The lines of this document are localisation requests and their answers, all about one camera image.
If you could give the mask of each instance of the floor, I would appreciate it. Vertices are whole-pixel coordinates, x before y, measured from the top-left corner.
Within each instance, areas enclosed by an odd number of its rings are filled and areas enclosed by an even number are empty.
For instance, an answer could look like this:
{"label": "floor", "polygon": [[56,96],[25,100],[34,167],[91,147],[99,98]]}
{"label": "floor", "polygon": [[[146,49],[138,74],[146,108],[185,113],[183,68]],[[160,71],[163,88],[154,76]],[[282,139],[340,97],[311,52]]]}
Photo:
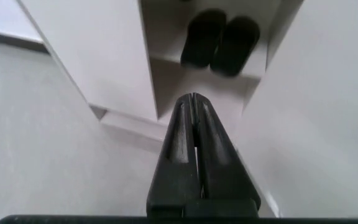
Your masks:
{"label": "floor", "polygon": [[100,125],[50,56],[0,44],[0,219],[144,216],[161,146]]}

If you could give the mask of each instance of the slipper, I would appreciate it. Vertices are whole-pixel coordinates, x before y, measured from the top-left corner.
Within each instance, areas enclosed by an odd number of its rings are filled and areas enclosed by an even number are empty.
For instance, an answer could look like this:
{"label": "slipper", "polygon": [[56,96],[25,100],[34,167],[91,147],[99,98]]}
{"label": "slipper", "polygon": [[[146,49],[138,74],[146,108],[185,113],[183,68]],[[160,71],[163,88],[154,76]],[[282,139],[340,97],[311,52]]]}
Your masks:
{"label": "slipper", "polygon": [[211,70],[227,77],[237,76],[259,40],[259,26],[248,17],[236,17],[227,24]]}
{"label": "slipper", "polygon": [[188,26],[180,63],[185,67],[207,67],[213,58],[225,25],[226,15],[222,10],[208,9],[198,14]]}

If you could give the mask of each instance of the white wall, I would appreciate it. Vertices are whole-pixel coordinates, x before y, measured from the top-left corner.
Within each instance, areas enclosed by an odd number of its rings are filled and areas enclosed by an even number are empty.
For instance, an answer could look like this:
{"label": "white wall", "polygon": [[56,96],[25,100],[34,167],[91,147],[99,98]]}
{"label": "white wall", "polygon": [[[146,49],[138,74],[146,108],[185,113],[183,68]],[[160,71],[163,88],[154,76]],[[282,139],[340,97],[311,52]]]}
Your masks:
{"label": "white wall", "polygon": [[0,0],[0,34],[42,42],[16,0]]}
{"label": "white wall", "polygon": [[236,144],[284,217],[358,217],[358,0],[304,1]]}

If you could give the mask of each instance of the cabinet shelf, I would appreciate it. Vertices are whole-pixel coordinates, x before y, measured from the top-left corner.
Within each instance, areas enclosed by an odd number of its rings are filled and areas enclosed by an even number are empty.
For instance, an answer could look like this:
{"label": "cabinet shelf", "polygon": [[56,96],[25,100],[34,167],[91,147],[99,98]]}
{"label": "cabinet shelf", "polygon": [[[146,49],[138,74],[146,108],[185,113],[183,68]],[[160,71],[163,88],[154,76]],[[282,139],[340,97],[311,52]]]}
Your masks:
{"label": "cabinet shelf", "polygon": [[227,132],[234,131],[258,81],[224,78],[209,70],[183,68],[177,63],[151,60],[158,123],[167,126],[176,100],[187,93],[200,93],[212,102]]}
{"label": "cabinet shelf", "polygon": [[266,71],[269,27],[280,1],[255,0],[143,0],[142,11],[149,55],[180,62],[190,21],[205,9],[218,8],[230,21],[235,16],[249,16],[260,27],[260,39],[241,71],[243,77],[262,78]]}

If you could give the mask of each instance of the cabinet door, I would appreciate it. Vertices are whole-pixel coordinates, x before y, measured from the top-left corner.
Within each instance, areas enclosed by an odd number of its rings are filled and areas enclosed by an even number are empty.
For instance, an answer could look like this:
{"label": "cabinet door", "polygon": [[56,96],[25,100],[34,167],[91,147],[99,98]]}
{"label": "cabinet door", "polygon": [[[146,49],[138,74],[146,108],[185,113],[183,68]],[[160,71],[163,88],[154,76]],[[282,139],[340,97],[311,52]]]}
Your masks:
{"label": "cabinet door", "polygon": [[19,0],[88,103],[157,120],[138,0]]}
{"label": "cabinet door", "polygon": [[358,0],[304,1],[240,126],[276,215],[358,217]]}

